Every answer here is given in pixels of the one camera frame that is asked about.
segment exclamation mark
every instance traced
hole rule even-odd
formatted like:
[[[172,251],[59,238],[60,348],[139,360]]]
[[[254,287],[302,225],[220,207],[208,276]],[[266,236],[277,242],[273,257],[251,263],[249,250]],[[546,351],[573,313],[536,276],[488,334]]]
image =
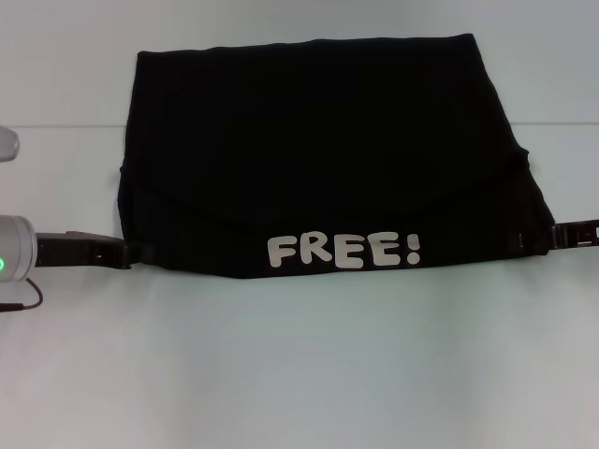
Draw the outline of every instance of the exclamation mark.
[[[420,249],[420,240],[418,239],[418,234],[410,234],[408,236],[408,248],[412,251],[418,251]],[[409,253],[408,264],[417,265],[420,262],[420,254],[418,253]]]

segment cable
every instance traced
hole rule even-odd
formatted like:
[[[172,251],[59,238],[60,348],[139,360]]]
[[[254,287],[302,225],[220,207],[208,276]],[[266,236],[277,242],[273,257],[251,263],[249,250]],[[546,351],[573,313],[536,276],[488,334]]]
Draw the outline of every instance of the cable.
[[[29,285],[34,287],[34,290],[37,291],[37,296],[39,297],[39,300],[37,301],[37,303],[32,304],[31,306],[25,306],[23,304],[16,303],[16,302],[0,303],[0,313],[3,311],[28,311],[30,309],[35,309],[36,307],[39,307],[41,305],[41,303],[44,302],[44,295],[41,293],[41,290],[39,289],[37,284],[29,278],[27,278],[25,280],[27,281],[27,283],[29,283]]]

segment folded black fabric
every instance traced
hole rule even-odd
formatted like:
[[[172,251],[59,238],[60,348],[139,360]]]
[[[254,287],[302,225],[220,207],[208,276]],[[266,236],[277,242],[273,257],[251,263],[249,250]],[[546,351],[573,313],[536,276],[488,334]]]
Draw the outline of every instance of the folded black fabric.
[[[471,35],[141,52],[119,209],[146,262],[240,278],[544,254]]]

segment white table surface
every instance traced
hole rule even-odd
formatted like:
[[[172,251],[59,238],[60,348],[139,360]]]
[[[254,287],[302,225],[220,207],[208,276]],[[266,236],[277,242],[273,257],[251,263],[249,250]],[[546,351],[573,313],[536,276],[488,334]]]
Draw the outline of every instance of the white table surface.
[[[555,218],[599,218],[599,126],[580,124],[599,122],[597,12],[582,0],[2,0],[0,123],[22,139],[0,165],[2,213],[119,235],[137,51],[474,32]],[[144,266],[31,277],[44,305],[0,314],[3,448],[599,447],[596,248],[253,281]],[[0,297],[34,300],[24,283]]]

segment black fabric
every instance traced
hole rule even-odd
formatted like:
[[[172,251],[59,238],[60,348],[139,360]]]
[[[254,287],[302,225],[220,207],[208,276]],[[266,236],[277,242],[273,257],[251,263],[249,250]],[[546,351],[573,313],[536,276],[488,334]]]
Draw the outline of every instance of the black fabric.
[[[350,242],[358,269],[543,254],[554,222],[527,155],[471,35],[144,51],[119,209],[146,262],[240,278],[351,269],[344,234],[399,236],[399,265]],[[311,231],[332,260],[302,262]],[[296,253],[274,267],[280,236]]]

